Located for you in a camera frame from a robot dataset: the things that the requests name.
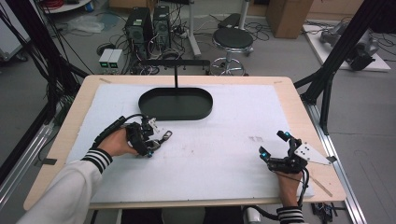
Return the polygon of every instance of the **computer tower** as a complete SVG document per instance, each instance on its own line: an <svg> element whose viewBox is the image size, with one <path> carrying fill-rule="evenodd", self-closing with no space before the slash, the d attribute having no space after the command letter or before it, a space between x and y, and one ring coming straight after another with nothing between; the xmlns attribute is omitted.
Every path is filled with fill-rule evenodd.
<svg viewBox="0 0 396 224"><path fill-rule="evenodd" d="M141 60L149 59L149 41L154 35L148 7L132 8L128 21L125 23L125 32L127 38L133 41L134 52L137 52L138 57Z"/></svg>
<svg viewBox="0 0 396 224"><path fill-rule="evenodd" d="M171 48L171 27L169 19L169 7L156 6L152 17L154 27L155 45L157 49Z"/></svg>

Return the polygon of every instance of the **stool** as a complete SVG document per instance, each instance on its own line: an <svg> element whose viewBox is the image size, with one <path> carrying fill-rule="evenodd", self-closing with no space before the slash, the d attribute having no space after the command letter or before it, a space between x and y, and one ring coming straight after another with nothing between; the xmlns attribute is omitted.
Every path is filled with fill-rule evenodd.
<svg viewBox="0 0 396 224"><path fill-rule="evenodd" d="M245 68L236 59L231 58L232 53L249 53L253 44L253 37L246 31L236 28L220 28L212 38L213 44L227 51L225 58L218 58L210 65L210 73L215 76L240 75L245 76Z"/></svg>

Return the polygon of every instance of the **cardboard box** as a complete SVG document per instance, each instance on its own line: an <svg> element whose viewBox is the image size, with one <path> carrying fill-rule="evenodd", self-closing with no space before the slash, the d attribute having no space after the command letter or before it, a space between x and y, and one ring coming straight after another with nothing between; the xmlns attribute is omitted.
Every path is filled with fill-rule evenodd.
<svg viewBox="0 0 396 224"><path fill-rule="evenodd" d="M267 5L254 4L250 2L247 8L247 14L249 16L265 16L267 8Z"/></svg>
<svg viewBox="0 0 396 224"><path fill-rule="evenodd" d="M335 20L353 17L363 0L315 0L309 10L308 19Z"/></svg>
<svg viewBox="0 0 396 224"><path fill-rule="evenodd" d="M274 37L295 39L314 0L271 0L266 12Z"/></svg>
<svg viewBox="0 0 396 224"><path fill-rule="evenodd" d="M109 0L109 6L112 8L148 7L150 11L156 3L156 0Z"/></svg>

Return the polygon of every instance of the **gray floor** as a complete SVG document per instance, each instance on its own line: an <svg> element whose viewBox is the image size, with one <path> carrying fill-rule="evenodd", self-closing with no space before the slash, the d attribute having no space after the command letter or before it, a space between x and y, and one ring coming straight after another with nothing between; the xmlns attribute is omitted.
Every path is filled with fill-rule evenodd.
<svg viewBox="0 0 396 224"><path fill-rule="evenodd" d="M196 15L203 16L195 19L195 27L198 28L206 22L201 30L205 33L213 33L216 28L215 22L207 22L214 19L205 15L216 14L221 20L220 14L227 13L227 11L200 10L202 11L198 11L197 8ZM77 10L57 15L56 21L68 21L81 13L84 12ZM250 21L266 23L265 18L248 18L247 22ZM122 26L123 21L118 20L116 26L109 27L99 35L80 36L83 33L73 32L74 35L67 34L65 37L91 70L95 74L100 74L96 48L106 43L112 35L120 35ZM244 64L251 76L282 76L297 81L319 69L320 63L304 35L290 40L273 38L270 32L266 33L270 39L255 41L254 52L248 57L243 54L234 55ZM223 51L213 48L210 36L197 35L196 38L202 59L213 61L224 55ZM188 41L184 44L187 49L183 59L192 59ZM66 53L74 65L88 71L69 48L66 49ZM382 49L378 55L383 59L396 60L396 56ZM394 149L396 63L388 64L392 70L387 73L339 70L333 81L329 132L368 223L396 223L396 191L394 190L396 178L393 173L393 161L396 158ZM2 64L0 72L1 164L46 103L46 83L32 61L27 63L12 61ZM169 75L171 72L162 69L160 74ZM188 67L186 71L180 73L203 75L205 71ZM306 87L302 87L298 92L302 93L305 89ZM24 198L38 171L39 168L35 166L29 169L6 206L0 211L2 223L15 223L23 215ZM279 205L264 206L273 213L277 207ZM339 217L334 218L334 223L350 223L345 211L337 211L337 213ZM203 208L164 210L167 223L201 223L202 215ZM96 223L113 223L116 216L116 210L100 211ZM309 204L304 206L304 216L309 223L321 223L318 217L312 215ZM263 218L262 223L275 222Z"/></svg>

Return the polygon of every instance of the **black and white striped cuff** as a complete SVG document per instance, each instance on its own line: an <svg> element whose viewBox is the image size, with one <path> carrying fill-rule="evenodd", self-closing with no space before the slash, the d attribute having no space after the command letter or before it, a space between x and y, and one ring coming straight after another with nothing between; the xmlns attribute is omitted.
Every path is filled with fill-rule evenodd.
<svg viewBox="0 0 396 224"><path fill-rule="evenodd" d="M113 162L113 159L106 151L100 148L91 148L85 157L82 158L82 161L92 162L99 169L99 172L102 173Z"/></svg>
<svg viewBox="0 0 396 224"><path fill-rule="evenodd" d="M280 224L304 222L303 212L299 207L283 207L276 209Z"/></svg>

